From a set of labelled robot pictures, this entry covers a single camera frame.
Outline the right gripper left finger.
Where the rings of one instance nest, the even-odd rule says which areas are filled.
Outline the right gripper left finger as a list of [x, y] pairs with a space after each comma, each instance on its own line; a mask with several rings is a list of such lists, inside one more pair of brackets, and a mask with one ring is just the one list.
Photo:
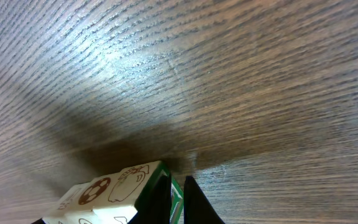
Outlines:
[[172, 177], [161, 176], [145, 206], [128, 224], [169, 224], [172, 207], [171, 188]]

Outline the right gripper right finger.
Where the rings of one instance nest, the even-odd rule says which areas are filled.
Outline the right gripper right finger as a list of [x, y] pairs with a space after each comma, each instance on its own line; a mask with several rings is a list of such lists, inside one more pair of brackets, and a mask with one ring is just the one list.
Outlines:
[[192, 176], [184, 184], [184, 224], [224, 224]]

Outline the wooden block number four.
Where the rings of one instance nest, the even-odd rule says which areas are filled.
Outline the wooden block number four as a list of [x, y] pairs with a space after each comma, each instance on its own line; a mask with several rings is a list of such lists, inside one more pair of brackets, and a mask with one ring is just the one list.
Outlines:
[[170, 171], [162, 161], [155, 161], [101, 176], [111, 178], [103, 216], [112, 217], [120, 223], [129, 223], [149, 199], [158, 179], [169, 174]]

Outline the wooden block yellow side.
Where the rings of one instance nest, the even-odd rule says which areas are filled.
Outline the wooden block yellow side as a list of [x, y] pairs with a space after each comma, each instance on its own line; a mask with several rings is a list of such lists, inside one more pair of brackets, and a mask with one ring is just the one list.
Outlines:
[[102, 214], [103, 209], [106, 208], [104, 203], [107, 202], [106, 197], [110, 185], [111, 178], [108, 176], [97, 177], [86, 185], [65, 213], [67, 222], [74, 224], [120, 223], [112, 217], [106, 217]]

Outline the wooden block hammer picture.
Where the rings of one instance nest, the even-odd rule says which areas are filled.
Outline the wooden block hammer picture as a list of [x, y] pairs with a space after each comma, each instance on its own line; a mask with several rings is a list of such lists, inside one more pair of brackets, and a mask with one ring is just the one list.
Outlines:
[[68, 224], [69, 221], [65, 216], [70, 207], [75, 203], [75, 199], [88, 183], [76, 184], [72, 186], [42, 217], [46, 224]]

